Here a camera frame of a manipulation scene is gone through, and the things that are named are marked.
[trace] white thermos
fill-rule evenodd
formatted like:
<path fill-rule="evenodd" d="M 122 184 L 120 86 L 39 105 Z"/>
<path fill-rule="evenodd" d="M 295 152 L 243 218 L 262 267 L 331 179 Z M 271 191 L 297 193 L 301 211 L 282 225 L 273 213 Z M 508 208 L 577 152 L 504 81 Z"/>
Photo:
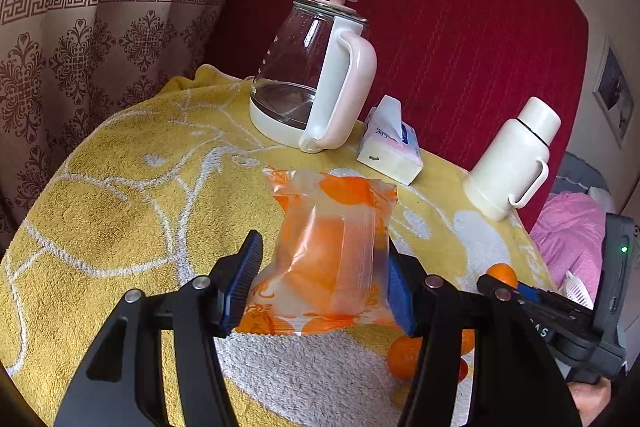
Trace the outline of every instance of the white thermos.
<path fill-rule="evenodd" d="M 466 197 L 496 221 L 511 207 L 529 203 L 549 174 L 548 146 L 559 127 L 556 112 L 532 96 L 517 118 L 504 123 L 462 182 Z"/>

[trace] screw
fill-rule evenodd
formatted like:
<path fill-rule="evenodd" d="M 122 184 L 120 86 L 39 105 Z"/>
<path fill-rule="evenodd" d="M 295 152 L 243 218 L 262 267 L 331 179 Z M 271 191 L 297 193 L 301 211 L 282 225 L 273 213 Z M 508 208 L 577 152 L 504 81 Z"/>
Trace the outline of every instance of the screw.
<path fill-rule="evenodd" d="M 442 277 L 438 275 L 428 275 L 427 279 L 424 280 L 424 283 L 429 288 L 437 289 L 437 288 L 442 288 L 444 281 L 442 280 Z"/>
<path fill-rule="evenodd" d="M 498 288 L 495 291 L 495 296 L 498 301 L 507 302 L 511 300 L 511 292 L 506 288 Z"/>
<path fill-rule="evenodd" d="M 192 284 L 193 287 L 196 288 L 196 290 L 204 290 L 204 288 L 211 284 L 211 279 L 209 279 L 209 277 L 207 277 L 206 275 L 201 275 L 199 277 L 196 277 L 193 280 Z"/>
<path fill-rule="evenodd" d="M 129 290 L 124 294 L 124 299 L 129 302 L 135 302 L 142 297 L 142 292 L 138 289 Z"/>

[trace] framed picture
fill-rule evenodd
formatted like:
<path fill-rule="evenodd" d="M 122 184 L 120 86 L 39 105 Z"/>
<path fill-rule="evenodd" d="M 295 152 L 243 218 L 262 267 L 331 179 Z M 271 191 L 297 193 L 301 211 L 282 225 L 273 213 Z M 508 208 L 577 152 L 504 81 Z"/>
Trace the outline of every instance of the framed picture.
<path fill-rule="evenodd" d="M 600 66 L 600 74 L 593 88 L 593 94 L 600 103 L 607 121 L 609 121 L 618 146 L 622 147 L 636 104 L 626 81 L 625 72 L 620 66 L 609 39 L 607 39 L 604 49 L 605 55 Z"/>

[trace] orange and clear plastic wrapper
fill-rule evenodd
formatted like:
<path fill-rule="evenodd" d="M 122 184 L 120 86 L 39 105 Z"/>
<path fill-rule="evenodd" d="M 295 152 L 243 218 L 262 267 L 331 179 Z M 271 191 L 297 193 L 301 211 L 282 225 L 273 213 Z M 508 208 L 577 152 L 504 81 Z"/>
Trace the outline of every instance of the orange and clear plastic wrapper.
<path fill-rule="evenodd" d="M 285 216 L 273 260 L 255 278 L 236 331 L 308 335 L 393 325 L 386 290 L 396 186 L 324 172 L 263 174 Z"/>

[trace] white plastic basket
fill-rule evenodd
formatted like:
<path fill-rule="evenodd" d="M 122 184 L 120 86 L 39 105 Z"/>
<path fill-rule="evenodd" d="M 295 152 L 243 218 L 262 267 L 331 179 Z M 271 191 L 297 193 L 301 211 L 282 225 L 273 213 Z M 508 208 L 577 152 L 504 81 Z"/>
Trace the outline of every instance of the white plastic basket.
<path fill-rule="evenodd" d="M 593 310 L 593 301 L 587 291 L 587 286 L 584 285 L 584 282 L 582 282 L 577 275 L 572 274 L 569 270 L 566 271 L 561 291 L 562 295 L 571 299 L 573 302 L 577 302 L 585 308 Z"/>

